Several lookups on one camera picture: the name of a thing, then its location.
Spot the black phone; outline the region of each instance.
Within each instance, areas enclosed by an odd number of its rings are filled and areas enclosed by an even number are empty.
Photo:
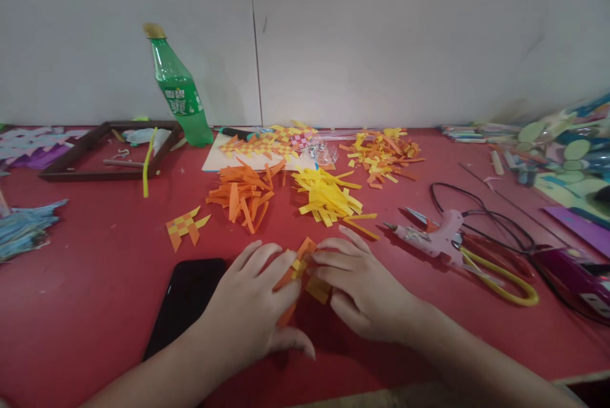
[[[199,319],[226,269],[223,259],[183,261],[176,265],[143,360],[168,346]]]

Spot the green paper circle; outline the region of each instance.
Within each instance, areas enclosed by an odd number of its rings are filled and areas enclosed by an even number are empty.
[[[557,175],[557,179],[561,179],[566,182],[578,182],[585,178],[585,174],[582,171],[567,171]]]
[[[580,160],[566,160],[561,166],[566,171],[579,171],[585,167]]]
[[[576,140],[572,141],[566,146],[564,151],[564,159],[566,160],[580,160],[585,156],[591,149],[591,143],[587,140]]]
[[[517,147],[515,149],[518,150],[519,152],[528,152],[532,149],[532,147],[534,147],[533,144],[528,143],[528,142],[522,142],[522,143],[517,144]]]
[[[544,131],[544,122],[532,122],[521,129],[517,139],[521,142],[533,143]]]

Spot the power cord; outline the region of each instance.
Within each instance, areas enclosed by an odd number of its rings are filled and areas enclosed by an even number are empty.
[[[447,184],[446,182],[433,182],[430,185],[430,195],[432,197],[432,202],[434,203],[434,206],[437,208],[438,211],[443,212],[444,209],[441,206],[441,204],[438,201],[437,198],[437,194],[436,194],[436,190],[435,187],[438,186],[442,186],[442,187],[446,187],[448,189],[454,190],[456,192],[459,192],[463,195],[468,196],[469,198],[471,198],[472,200],[474,200],[475,202],[477,202],[477,204],[479,205],[480,209],[472,209],[472,210],[468,210],[466,212],[462,213],[462,216],[464,218],[468,217],[469,215],[486,215],[488,216],[492,221],[494,221],[496,224],[500,225],[512,238],[512,240],[514,240],[515,245],[511,246],[508,245],[506,243],[503,243],[491,236],[489,236],[488,234],[484,233],[483,231],[468,225],[468,224],[463,224],[463,227],[478,233],[481,236],[484,236],[485,238],[487,238],[488,240],[494,242],[495,244],[498,244],[504,248],[510,249],[512,251],[515,251],[519,254],[522,254],[530,263],[531,266],[534,267],[534,269],[538,272],[538,274],[540,275],[540,278],[542,278],[542,280],[544,281],[544,283],[546,284],[546,286],[551,290],[551,292],[553,292],[553,294],[555,295],[555,297],[557,297],[557,299],[568,309],[578,313],[579,315],[581,315],[582,317],[589,319],[593,322],[596,322],[598,324],[601,325],[605,325],[606,327],[610,327],[610,322],[605,321],[603,319],[599,319],[596,316],[592,316],[588,313],[585,313],[584,311],[580,310],[579,308],[573,306],[562,294],[561,292],[559,292],[559,289],[555,286],[555,284],[553,284],[553,282],[551,281],[551,278],[549,277],[548,273],[543,270],[542,268],[540,268],[538,266],[538,263],[536,263],[535,258],[532,257],[532,253],[536,250],[536,242],[534,241],[534,238],[532,238],[532,236],[523,228],[521,227],[519,224],[517,224],[515,221],[513,221],[512,219],[509,219],[507,216],[497,213],[495,211],[491,211],[489,210],[486,206],[485,203],[483,202],[483,200],[481,200],[481,198],[479,198],[477,195],[474,195],[471,192],[468,192],[467,190],[461,189],[460,187],[457,186],[453,186],[452,184]],[[519,233],[521,235],[522,238],[519,238],[515,233]]]

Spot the picture frame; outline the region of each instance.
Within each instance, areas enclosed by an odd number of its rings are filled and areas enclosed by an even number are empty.
[[[126,180],[142,179],[143,168],[129,168],[120,171],[68,171],[72,165],[83,157],[93,146],[112,130],[119,132],[125,130],[140,130],[141,128],[164,128],[170,131],[169,137],[165,140],[159,151],[150,161],[148,166],[148,178],[156,175],[163,158],[167,155],[170,148],[178,142],[182,127],[178,121],[110,121],[104,122],[84,137],[78,140],[74,147],[70,148],[64,155],[55,160],[45,168],[38,177],[48,182],[79,182],[79,181],[100,181],[100,180]]]

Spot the purple paper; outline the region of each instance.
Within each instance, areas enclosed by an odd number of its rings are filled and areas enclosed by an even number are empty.
[[[610,231],[594,224],[564,207],[543,208],[571,231],[610,258]]]
[[[70,147],[68,146],[54,146],[53,149],[48,152],[45,152],[43,149],[37,149],[36,152],[34,152],[30,157],[19,157],[19,159],[15,160],[11,164],[11,167],[44,170],[46,167],[52,164],[55,159],[61,157],[69,150]]]

